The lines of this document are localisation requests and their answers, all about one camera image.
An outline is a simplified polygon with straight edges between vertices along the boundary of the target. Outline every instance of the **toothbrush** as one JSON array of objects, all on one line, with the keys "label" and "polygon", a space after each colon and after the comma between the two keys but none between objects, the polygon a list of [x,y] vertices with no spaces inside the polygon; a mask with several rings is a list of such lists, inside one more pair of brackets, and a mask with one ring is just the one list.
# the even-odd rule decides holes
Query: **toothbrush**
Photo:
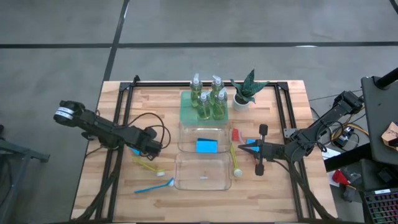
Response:
[{"label": "toothbrush", "polygon": [[150,191],[150,190],[159,189],[161,187],[167,187],[167,186],[169,186],[169,187],[173,187],[174,186],[174,178],[173,177],[169,181],[167,181],[166,184],[158,185],[158,186],[155,186],[155,187],[148,187],[147,189],[136,190],[136,191],[134,191],[134,193],[143,193],[143,192],[147,192],[147,191]]},{"label": "toothbrush", "polygon": [[231,143],[231,155],[232,155],[232,160],[234,161],[234,176],[241,177],[243,175],[243,171],[241,169],[239,169],[239,167],[238,167],[238,162],[236,160],[236,154],[235,154],[235,148],[232,143]]},{"label": "toothbrush", "polygon": [[157,177],[163,177],[165,175],[165,172],[164,172],[163,169],[155,169],[155,168],[151,167],[150,165],[146,164],[144,161],[142,161],[142,160],[140,160],[138,158],[135,158],[134,156],[132,157],[132,159],[133,159],[134,162],[142,165],[146,169],[149,169],[149,170],[152,170],[152,171],[156,172],[156,176]]}]

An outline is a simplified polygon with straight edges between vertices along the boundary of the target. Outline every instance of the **clear plastic bin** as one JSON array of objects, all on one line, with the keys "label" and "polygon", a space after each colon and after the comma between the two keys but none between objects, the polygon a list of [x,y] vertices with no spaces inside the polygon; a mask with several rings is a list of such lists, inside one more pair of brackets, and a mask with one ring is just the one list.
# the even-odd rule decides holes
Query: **clear plastic bin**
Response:
[{"label": "clear plastic bin", "polygon": [[174,186],[179,190],[228,190],[231,159],[228,153],[180,152],[175,157]]},{"label": "clear plastic bin", "polygon": [[183,152],[196,152],[198,138],[217,141],[217,153],[228,152],[231,147],[229,125],[225,126],[184,126],[180,123],[178,148]]}]

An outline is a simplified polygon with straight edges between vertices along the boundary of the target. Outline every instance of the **red object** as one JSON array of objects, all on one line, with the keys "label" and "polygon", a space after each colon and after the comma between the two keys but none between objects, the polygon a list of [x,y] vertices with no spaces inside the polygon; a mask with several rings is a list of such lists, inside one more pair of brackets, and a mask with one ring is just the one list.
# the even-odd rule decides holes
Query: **red object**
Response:
[{"label": "red object", "polygon": [[336,170],[331,178],[336,183],[349,185],[347,178],[343,175],[343,173],[340,170]]},{"label": "red object", "polygon": [[232,129],[232,141],[238,141],[239,140],[239,129],[234,128]]}]

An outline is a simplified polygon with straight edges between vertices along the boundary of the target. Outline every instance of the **white label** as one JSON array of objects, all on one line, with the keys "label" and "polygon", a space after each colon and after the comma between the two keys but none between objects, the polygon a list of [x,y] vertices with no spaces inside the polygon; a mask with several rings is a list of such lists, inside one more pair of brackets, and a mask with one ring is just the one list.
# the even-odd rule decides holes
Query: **white label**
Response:
[{"label": "white label", "polygon": [[64,118],[72,119],[72,115],[65,113],[63,111],[56,111],[55,114],[59,115],[59,116],[63,116]]},{"label": "white label", "polygon": [[68,114],[73,114],[73,113],[74,113],[73,110],[68,109],[68,108],[64,108],[64,107],[62,107],[62,106],[59,107],[58,110],[59,110],[59,111],[66,112],[66,113],[68,113]]},{"label": "white label", "polygon": [[384,189],[384,190],[375,190],[375,194],[385,194],[385,193],[391,193],[390,189]]}]

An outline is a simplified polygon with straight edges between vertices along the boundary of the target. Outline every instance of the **potted plant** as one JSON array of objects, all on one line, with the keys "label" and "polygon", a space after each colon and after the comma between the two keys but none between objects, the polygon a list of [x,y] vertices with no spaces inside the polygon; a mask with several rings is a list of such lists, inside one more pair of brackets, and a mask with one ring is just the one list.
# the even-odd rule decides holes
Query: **potted plant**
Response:
[{"label": "potted plant", "polygon": [[268,82],[254,82],[254,69],[244,79],[243,84],[237,84],[231,79],[231,84],[235,87],[236,93],[234,95],[233,108],[236,111],[245,111],[249,107],[249,103],[256,103],[254,95],[262,90]]}]

